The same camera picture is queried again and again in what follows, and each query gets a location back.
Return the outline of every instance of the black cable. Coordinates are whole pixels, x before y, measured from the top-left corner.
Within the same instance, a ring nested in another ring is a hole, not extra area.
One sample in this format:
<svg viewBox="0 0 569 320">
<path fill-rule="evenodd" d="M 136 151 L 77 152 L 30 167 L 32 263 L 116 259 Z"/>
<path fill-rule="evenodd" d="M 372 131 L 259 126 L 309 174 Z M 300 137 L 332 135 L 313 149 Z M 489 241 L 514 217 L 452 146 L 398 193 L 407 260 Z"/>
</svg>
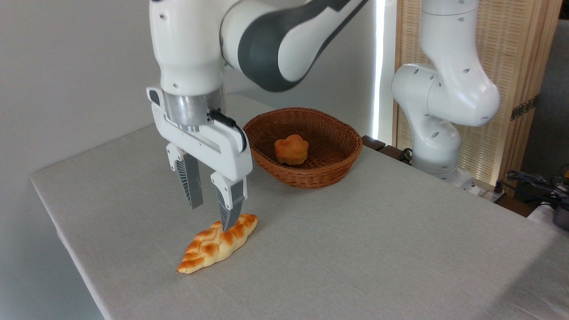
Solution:
<svg viewBox="0 0 569 320">
<path fill-rule="evenodd" d="M 239 128 L 238 125 L 235 125 L 235 128 L 237 128 L 237 131 L 239 131 L 239 133 L 241 133 L 241 139 L 243 140 L 243 150 L 241 150 L 241 152 L 245 151 L 245 149 L 247 149 L 247 138 L 245 135 L 245 132 L 243 132 L 243 130 L 241 130 L 241 128 Z"/>
<path fill-rule="evenodd" d="M 556 194 L 562 193 L 565 195 L 569 195 L 567 191 L 553 186 L 550 182 L 546 181 L 542 176 L 537 174 L 527 174 L 521 171 L 510 170 L 506 174 L 506 178 L 509 181 L 523 181 L 530 183 L 533 187 L 547 192 L 552 192 Z"/>
<path fill-rule="evenodd" d="M 543 201 L 543 202 L 548 202 L 548 203 L 556 204 L 556 205 L 558 205 L 558 206 L 567 206 L 567 205 L 569 205 L 569 202 L 567 202 L 567 201 L 564 200 L 564 199 L 561 199 L 561 201 L 558 201 L 558 200 L 554 199 L 553 197 L 544 198 L 544 197 L 542 197 L 542 196 L 534 195 L 534 194 L 528 193 L 528 192 L 526 192 L 526 191 L 524 191 L 524 190 L 521 190 L 521 189 L 519 189 L 519 188 L 516 188 L 516 187 L 514 187 L 514 186 L 512 186 L 512 185 L 510 185 L 510 184 L 507 184 L 507 183 L 504 182 L 504 181 L 501 181 L 501 182 L 502 182 L 502 184 L 504 184 L 506 187 L 508 187 L 508 188 L 510 188 L 510 189 L 512 189 L 512 190 L 518 191 L 519 193 L 524 194 L 524 195 L 526 195 L 526 196 L 530 196 L 530 197 L 539 199 L 539 200 L 541 200 L 541 201 Z"/>
<path fill-rule="evenodd" d="M 237 122 L 233 119 L 231 119 L 230 117 L 224 115 L 223 113 L 217 111 L 217 110 L 210 110 L 209 111 L 209 116 L 211 117 L 211 119 L 214 119 L 215 121 L 220 121 L 221 123 L 223 123 L 224 125 L 231 127 L 231 128 L 236 128 L 237 131 L 239 131 L 240 135 L 241 135 L 241 139 L 243 140 L 243 150 L 241 150 L 241 152 L 245 151 L 245 149 L 247 149 L 247 136 L 245 135 L 245 132 L 243 132 L 243 130 L 241 130 L 241 128 L 239 128 L 239 126 L 237 125 Z"/>
<path fill-rule="evenodd" d="M 405 148 L 403 149 L 403 152 L 399 157 L 399 161 L 407 160 L 408 162 L 411 162 L 412 157 L 413 157 L 413 149 Z"/>
</svg>

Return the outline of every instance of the braided bread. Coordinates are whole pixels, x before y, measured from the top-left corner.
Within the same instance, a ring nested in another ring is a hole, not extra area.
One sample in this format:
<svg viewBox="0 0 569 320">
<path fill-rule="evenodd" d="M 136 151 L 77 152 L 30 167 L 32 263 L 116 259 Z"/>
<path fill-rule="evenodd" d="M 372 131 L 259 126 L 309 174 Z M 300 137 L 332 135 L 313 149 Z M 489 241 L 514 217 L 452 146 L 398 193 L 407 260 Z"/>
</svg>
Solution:
<svg viewBox="0 0 569 320">
<path fill-rule="evenodd" d="M 198 233 L 185 251 L 180 273 L 192 273 L 227 259 L 245 243 L 247 237 L 257 226 L 257 217 L 242 214 L 233 227 L 223 232 L 221 221 L 212 224 L 209 229 Z"/>
</svg>

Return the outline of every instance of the wicker basket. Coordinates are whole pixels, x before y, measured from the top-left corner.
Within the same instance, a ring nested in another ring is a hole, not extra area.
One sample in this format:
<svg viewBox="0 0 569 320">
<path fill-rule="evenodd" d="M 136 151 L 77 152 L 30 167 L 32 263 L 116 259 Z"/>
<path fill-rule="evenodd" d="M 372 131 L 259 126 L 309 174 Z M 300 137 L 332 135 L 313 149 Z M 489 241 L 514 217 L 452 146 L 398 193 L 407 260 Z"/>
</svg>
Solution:
<svg viewBox="0 0 569 320">
<path fill-rule="evenodd" d="M 296 188 L 323 188 L 342 180 L 362 149 L 361 137 L 351 126 L 315 109 L 270 111 L 251 119 L 243 129 L 257 163 Z M 299 134 L 309 143 L 308 159 L 301 165 L 277 162 L 274 143 L 291 134 Z"/>
</svg>

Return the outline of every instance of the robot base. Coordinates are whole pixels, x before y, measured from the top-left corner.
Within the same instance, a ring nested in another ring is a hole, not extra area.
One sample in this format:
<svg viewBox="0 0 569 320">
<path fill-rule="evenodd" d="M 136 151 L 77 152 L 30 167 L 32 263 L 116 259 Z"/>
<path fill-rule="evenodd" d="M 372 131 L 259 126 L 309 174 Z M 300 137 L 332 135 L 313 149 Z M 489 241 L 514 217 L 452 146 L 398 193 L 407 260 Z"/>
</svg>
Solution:
<svg viewBox="0 0 569 320">
<path fill-rule="evenodd" d="M 432 174 L 432 176 L 468 191 L 471 194 L 478 195 L 480 193 L 480 188 L 474 184 L 472 175 L 462 169 L 456 168 L 449 173 Z"/>
</svg>

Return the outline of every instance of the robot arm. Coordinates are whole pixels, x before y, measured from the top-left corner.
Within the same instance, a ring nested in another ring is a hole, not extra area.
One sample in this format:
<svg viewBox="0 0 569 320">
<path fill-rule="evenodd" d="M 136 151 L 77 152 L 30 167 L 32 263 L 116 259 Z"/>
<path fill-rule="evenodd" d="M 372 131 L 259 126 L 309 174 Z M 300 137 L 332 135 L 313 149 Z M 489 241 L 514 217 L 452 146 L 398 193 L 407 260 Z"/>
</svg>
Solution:
<svg viewBox="0 0 569 320">
<path fill-rule="evenodd" d="M 460 134 L 451 124 L 482 126 L 498 111 L 498 88 L 476 53 L 478 0 L 423 0 L 420 44 L 433 65 L 406 64 L 391 90 L 413 134 L 413 166 L 470 190 L 457 168 Z"/>
<path fill-rule="evenodd" d="M 262 88 L 297 85 L 367 0 L 312 0 L 277 9 L 256 0 L 151 0 L 161 88 L 152 113 L 192 207 L 203 202 L 197 161 L 213 168 L 224 230 L 235 224 L 252 170 L 248 141 L 225 117 L 224 64 Z"/>
</svg>

